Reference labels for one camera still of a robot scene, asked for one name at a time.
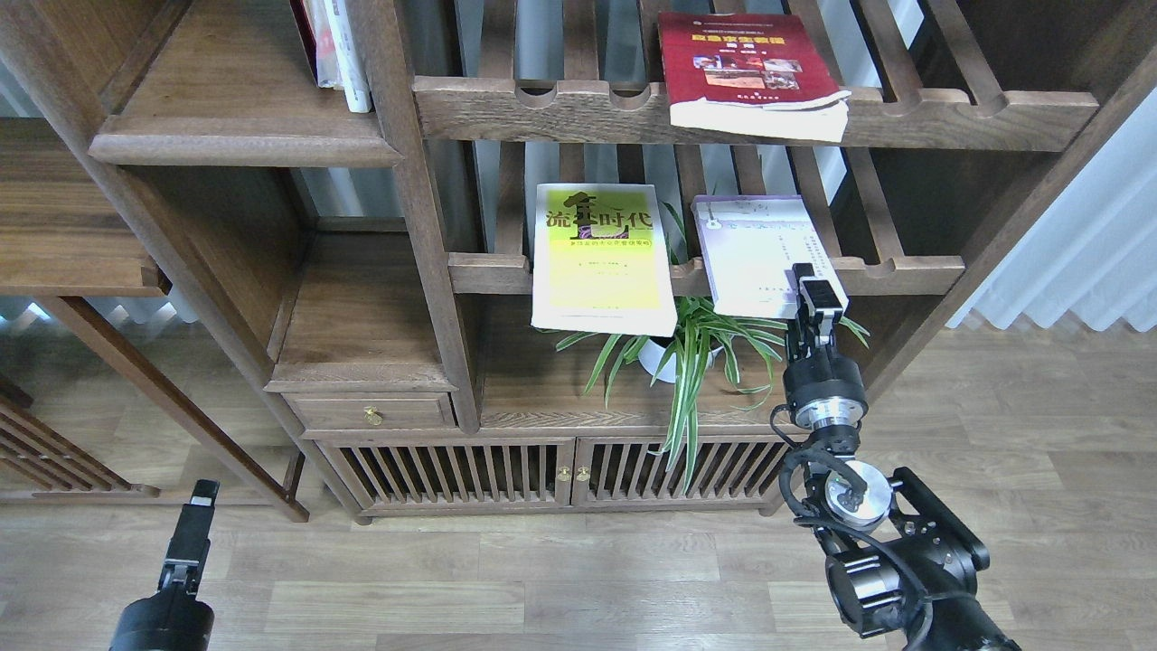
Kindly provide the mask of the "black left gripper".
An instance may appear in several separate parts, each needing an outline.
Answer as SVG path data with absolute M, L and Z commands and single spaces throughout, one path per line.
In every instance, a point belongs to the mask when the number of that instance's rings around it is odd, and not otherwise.
M 206 650 L 214 611 L 197 599 L 220 483 L 199 479 L 174 528 L 159 591 L 121 611 L 111 650 Z

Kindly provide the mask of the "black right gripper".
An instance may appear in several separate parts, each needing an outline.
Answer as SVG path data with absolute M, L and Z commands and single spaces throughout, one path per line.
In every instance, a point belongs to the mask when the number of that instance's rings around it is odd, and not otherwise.
M 834 328 L 843 305 L 830 280 L 815 275 L 813 264 L 795 262 L 797 312 L 786 325 L 784 398 L 793 410 L 817 400 L 843 397 L 867 409 L 858 363 L 840 354 Z

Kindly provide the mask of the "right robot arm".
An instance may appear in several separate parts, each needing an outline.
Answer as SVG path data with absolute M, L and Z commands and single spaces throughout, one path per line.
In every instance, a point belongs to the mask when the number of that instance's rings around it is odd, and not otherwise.
M 825 576 L 860 637 L 900 631 L 909 650 L 1015 650 L 977 598 L 989 552 L 908 468 L 856 460 L 868 409 L 857 364 L 837 349 L 843 308 L 828 280 L 793 266 L 797 313 L 786 333 L 784 410 L 809 432 L 778 486 L 825 552 Z

